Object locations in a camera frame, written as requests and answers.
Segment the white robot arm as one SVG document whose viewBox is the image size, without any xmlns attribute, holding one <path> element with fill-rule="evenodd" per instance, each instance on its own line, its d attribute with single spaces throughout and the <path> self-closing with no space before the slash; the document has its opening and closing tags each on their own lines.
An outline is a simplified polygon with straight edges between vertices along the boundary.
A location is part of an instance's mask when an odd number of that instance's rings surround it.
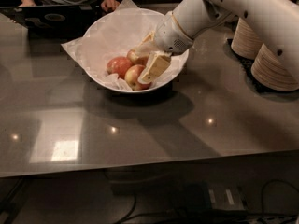
<svg viewBox="0 0 299 224">
<path fill-rule="evenodd" d="M 197 36 L 234 15 L 244 20 L 299 80 L 299 6 L 290 0 L 183 0 L 158 22 L 153 39 L 135 50 L 182 54 Z"/>
</svg>

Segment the person left hand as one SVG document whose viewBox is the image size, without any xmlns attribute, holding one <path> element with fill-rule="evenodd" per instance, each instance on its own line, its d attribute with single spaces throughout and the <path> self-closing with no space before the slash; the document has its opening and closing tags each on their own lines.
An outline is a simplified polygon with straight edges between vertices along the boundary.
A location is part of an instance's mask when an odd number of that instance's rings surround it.
<svg viewBox="0 0 299 224">
<path fill-rule="evenodd" d="M 117 0 L 104 0 L 101 3 L 101 8 L 106 13 L 109 13 L 114 11 L 119 6 L 119 4 L 120 3 Z"/>
</svg>

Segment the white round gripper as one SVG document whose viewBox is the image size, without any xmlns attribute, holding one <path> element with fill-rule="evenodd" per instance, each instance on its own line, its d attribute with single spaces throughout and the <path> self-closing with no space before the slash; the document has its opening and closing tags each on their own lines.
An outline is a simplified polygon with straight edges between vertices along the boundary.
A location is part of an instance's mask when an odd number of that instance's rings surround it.
<svg viewBox="0 0 299 224">
<path fill-rule="evenodd" d="M 181 29 L 173 12 L 167 12 L 158 22 L 155 32 L 149 32 L 141 43 L 134 48 L 136 57 L 149 56 L 146 67 L 138 78 L 138 82 L 150 84 L 155 81 L 169 67 L 171 53 L 182 54 L 192 44 L 193 39 L 189 38 Z"/>
</svg>

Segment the person right hand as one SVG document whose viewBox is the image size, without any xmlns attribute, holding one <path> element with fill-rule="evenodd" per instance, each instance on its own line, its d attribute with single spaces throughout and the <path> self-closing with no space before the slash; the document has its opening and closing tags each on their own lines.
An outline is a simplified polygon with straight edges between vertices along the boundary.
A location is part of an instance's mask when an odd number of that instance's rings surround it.
<svg viewBox="0 0 299 224">
<path fill-rule="evenodd" d="M 23 0 L 19 7 L 34 7 L 36 3 L 33 0 Z"/>
</svg>

